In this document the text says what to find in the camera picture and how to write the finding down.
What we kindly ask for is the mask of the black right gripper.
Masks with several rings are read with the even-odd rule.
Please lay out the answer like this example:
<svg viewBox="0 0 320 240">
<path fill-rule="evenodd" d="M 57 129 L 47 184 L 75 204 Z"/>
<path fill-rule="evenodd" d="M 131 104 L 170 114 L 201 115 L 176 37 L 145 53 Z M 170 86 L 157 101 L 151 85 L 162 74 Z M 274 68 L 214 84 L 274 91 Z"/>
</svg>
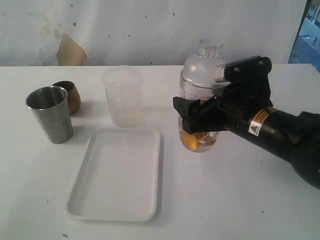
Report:
<svg viewBox="0 0 320 240">
<path fill-rule="evenodd" d="M 230 131 L 246 140 L 272 140 L 273 122 L 267 79 L 231 83 L 205 102 L 173 97 L 173 108 L 188 134 Z"/>
</svg>

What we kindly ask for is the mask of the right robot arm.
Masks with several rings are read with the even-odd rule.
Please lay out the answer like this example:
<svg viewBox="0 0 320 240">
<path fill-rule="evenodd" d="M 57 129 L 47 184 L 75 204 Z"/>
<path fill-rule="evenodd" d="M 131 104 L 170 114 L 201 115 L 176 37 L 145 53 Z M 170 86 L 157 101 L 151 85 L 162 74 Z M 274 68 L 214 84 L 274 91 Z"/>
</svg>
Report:
<svg viewBox="0 0 320 240">
<path fill-rule="evenodd" d="M 287 161 L 297 174 L 320 187 L 320 115 L 293 115 L 273 107 L 269 84 L 258 88 L 229 84 L 219 98 L 223 127 Z"/>
</svg>

